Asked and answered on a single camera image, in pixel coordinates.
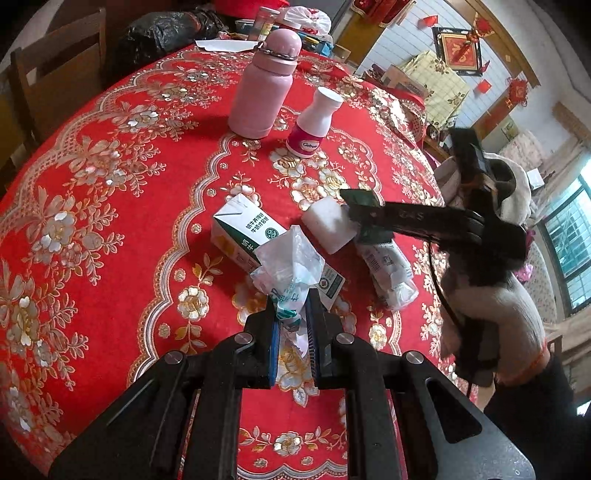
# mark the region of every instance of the chair backrest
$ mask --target chair backrest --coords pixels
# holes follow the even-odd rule
[[[29,84],[27,74],[48,65],[83,40],[98,35],[98,43]],[[9,79],[19,121],[40,144],[87,101],[103,91],[105,9],[51,32],[11,53]]]

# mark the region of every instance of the plastic bag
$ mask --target plastic bag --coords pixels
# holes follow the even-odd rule
[[[365,260],[372,276],[382,290],[390,290],[399,283],[414,278],[410,262],[394,240],[387,244],[355,244],[357,252]]]
[[[387,306],[388,310],[393,312],[408,307],[418,297],[418,288],[412,280],[399,283],[388,290],[383,290],[375,278],[373,281],[378,298]]]
[[[306,7],[289,7],[285,10],[286,20],[301,24],[302,31],[323,37],[332,27],[330,17],[321,10]]]
[[[310,286],[317,284],[324,270],[324,258],[314,249],[298,225],[261,245],[254,251],[261,266],[252,274],[255,287],[270,295],[277,318],[294,332],[301,323],[300,311]]]
[[[355,244],[372,274],[378,298],[388,310],[399,311],[418,297],[410,262],[392,240],[386,244]]]
[[[194,40],[212,40],[228,30],[218,15],[203,8],[193,12],[153,12],[138,18],[117,44],[113,80],[180,50]]]

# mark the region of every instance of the white paper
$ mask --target white paper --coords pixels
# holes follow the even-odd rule
[[[246,40],[195,40],[195,43],[206,51],[231,51],[234,53],[252,50],[257,44],[255,41]]]

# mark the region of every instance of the bottle label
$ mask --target bottle label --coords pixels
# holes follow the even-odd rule
[[[315,137],[309,133],[304,132],[299,125],[295,125],[287,138],[287,143],[295,152],[302,155],[312,155],[324,140],[323,137]]]

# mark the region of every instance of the red tablecloth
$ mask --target red tablecloth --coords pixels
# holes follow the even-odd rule
[[[264,306],[210,243],[212,215],[228,198],[247,195],[286,228],[347,186],[441,204],[400,118],[409,106],[320,57],[302,58],[268,138],[233,135],[226,119],[251,58],[189,47],[136,72],[50,138],[2,200],[1,415],[42,471],[163,353],[210,349]],[[284,140],[318,85],[346,103],[322,151],[299,160]],[[319,248],[347,278],[334,311],[375,348],[416,349],[447,372],[426,246],[397,242],[414,264],[418,299],[401,313],[382,309],[352,245],[332,256]],[[240,475],[344,475],[344,414],[343,392],[318,392],[307,361],[284,342],[277,387],[243,394]]]

